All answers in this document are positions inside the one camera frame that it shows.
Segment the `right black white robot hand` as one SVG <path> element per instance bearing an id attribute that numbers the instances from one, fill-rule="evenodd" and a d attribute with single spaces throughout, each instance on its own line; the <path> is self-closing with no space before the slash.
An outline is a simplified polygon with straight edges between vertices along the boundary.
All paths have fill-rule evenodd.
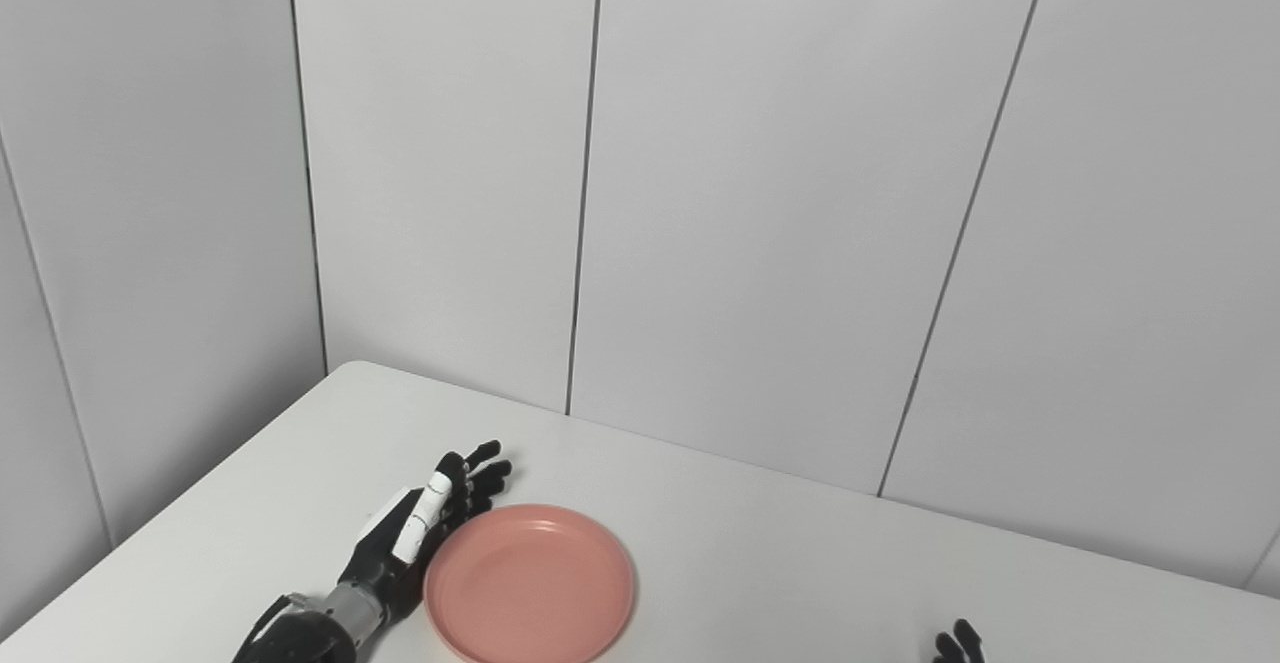
<path id="1" fill-rule="evenodd" d="M 964 618 L 956 619 L 950 631 L 934 637 L 934 663 L 986 663 L 980 635 Z"/>

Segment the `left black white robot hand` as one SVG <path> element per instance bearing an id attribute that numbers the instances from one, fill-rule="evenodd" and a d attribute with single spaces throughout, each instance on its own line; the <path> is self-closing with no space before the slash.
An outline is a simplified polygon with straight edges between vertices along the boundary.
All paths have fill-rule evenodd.
<path id="1" fill-rule="evenodd" d="M 452 534 L 493 508 L 513 466 L 498 440 L 470 454 L 448 452 L 422 486 L 398 491 L 365 525 L 338 585 L 364 594 L 384 628 L 422 600 L 430 559 Z"/>

